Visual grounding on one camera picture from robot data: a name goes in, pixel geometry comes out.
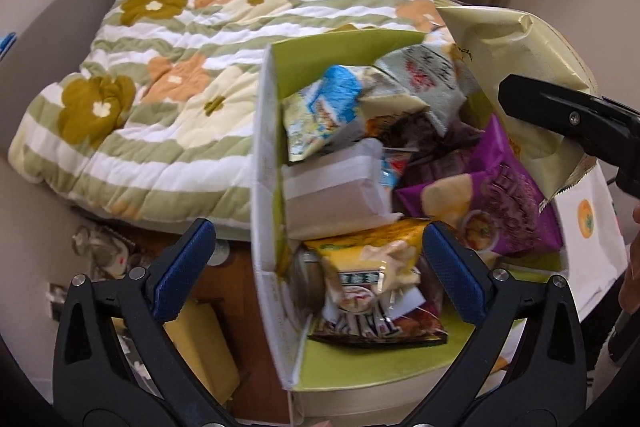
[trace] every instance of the white package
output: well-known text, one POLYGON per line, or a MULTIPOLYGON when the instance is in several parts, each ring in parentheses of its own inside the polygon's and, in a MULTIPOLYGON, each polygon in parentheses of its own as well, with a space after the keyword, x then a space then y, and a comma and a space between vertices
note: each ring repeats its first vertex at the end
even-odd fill
POLYGON ((397 221, 380 184, 383 147, 367 138, 282 167, 287 236, 301 241, 374 229, 397 221))

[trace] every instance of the orange logo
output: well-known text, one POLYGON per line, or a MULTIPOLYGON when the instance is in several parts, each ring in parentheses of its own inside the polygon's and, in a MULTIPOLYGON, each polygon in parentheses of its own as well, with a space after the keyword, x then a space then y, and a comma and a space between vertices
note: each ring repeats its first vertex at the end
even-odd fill
POLYGON ((588 239, 593 235, 593 229, 595 226, 593 209, 591 203, 587 200, 582 200, 578 205, 578 226, 580 227, 580 233, 582 237, 588 239))

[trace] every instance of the silver bolt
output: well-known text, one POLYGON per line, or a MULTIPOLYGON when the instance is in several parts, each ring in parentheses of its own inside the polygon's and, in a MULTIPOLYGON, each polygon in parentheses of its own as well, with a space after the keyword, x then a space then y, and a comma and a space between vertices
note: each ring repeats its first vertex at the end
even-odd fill
POLYGON ((71 279, 71 284, 73 286, 81 286, 86 281, 86 275, 84 273, 79 273, 73 279, 71 279))
POLYGON ((551 277, 551 280, 559 288, 564 288, 566 286, 566 279, 560 275, 554 275, 553 277, 551 277))
POLYGON ((506 281, 509 278, 509 272, 507 272, 507 270, 505 270, 504 268, 496 268, 492 272, 492 275, 497 281, 506 281))
POLYGON ((136 266, 129 272, 129 278, 137 281, 145 276, 146 270, 142 266, 136 266))
POLYGON ((569 115, 569 123, 573 126, 578 125, 580 123, 580 113, 577 111, 571 111, 569 115))

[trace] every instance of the striped quilt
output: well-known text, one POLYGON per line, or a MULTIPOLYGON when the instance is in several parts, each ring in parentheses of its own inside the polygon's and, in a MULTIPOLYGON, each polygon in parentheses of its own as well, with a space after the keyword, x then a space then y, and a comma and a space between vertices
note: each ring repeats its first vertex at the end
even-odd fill
POLYGON ((116 0, 78 73, 31 102, 10 162, 100 216, 246 236, 266 45, 367 26, 450 38, 433 0, 116 0))

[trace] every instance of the gray headboard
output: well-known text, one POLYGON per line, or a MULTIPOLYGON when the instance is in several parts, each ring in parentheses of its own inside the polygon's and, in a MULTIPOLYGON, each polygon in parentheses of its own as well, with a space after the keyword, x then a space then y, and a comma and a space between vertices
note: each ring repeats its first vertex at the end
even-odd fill
POLYGON ((55 0, 18 35, 0 60, 0 152, 6 155, 22 115, 47 85, 78 70, 115 0, 55 0))

